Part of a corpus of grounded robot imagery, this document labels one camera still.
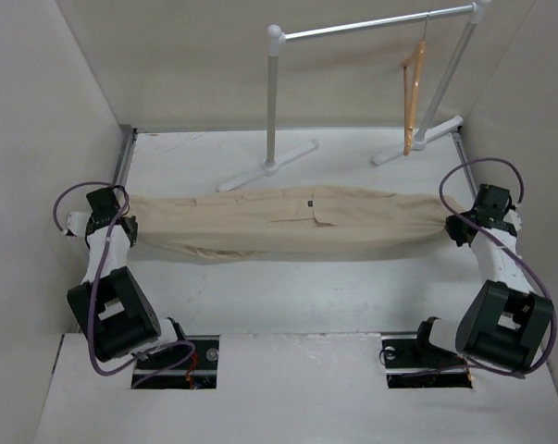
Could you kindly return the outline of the wooden clothes hanger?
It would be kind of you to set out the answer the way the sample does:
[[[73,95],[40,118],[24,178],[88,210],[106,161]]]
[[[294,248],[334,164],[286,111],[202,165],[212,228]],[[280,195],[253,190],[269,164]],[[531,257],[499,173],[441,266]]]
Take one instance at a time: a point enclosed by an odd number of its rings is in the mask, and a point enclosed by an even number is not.
[[[426,34],[430,13],[427,13],[421,39],[415,46],[414,52],[403,61],[403,99],[404,99],[404,141],[403,155],[407,156],[413,150],[415,134],[415,117],[419,99],[420,81],[426,52]]]

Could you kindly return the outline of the beige trousers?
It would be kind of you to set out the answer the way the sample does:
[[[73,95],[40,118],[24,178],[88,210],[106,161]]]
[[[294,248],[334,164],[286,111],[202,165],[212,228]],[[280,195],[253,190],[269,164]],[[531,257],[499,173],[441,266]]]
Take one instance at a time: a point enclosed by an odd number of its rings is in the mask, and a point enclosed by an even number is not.
[[[315,185],[194,198],[130,197],[138,239],[204,259],[368,252],[437,239],[449,214],[431,194]]]

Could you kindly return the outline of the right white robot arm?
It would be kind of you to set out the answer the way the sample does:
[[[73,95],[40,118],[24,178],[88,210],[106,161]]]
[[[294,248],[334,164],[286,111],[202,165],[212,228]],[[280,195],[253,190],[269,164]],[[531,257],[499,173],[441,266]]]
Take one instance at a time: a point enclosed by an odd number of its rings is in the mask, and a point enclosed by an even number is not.
[[[508,190],[484,184],[470,210],[446,218],[451,240],[477,258],[482,287],[460,321],[431,316],[419,325],[411,345],[419,364],[430,366],[455,352],[462,364],[486,362],[511,376],[533,370],[554,307],[518,263],[516,215]]]

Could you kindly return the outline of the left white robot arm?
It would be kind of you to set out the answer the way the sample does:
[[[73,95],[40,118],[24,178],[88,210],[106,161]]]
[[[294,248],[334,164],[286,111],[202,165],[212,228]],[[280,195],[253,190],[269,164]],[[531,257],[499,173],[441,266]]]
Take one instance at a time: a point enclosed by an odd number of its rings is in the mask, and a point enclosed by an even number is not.
[[[125,356],[153,354],[169,368],[183,367],[190,345],[180,325],[155,313],[128,267],[127,256],[138,238],[124,187],[99,182],[86,200],[90,211],[70,212],[60,230],[81,238],[89,262],[81,284],[68,290],[68,305],[86,337],[90,355],[106,363]]]

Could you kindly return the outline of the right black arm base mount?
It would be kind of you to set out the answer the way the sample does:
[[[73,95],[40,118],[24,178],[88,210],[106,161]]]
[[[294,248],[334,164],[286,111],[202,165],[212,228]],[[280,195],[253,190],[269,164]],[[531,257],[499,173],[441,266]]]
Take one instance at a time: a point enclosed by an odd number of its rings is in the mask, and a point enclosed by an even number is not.
[[[385,334],[378,358],[389,389],[471,389],[466,362],[451,351],[419,345],[415,333]]]

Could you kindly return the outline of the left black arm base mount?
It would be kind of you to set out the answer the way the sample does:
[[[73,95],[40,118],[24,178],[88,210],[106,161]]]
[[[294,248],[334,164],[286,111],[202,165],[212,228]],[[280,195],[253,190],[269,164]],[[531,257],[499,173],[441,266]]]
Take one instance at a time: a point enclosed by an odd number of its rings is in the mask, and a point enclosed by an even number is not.
[[[188,351],[176,347],[161,351],[134,366],[132,389],[198,390],[217,387],[220,336],[194,336],[188,341],[195,346],[190,358],[179,364]]]

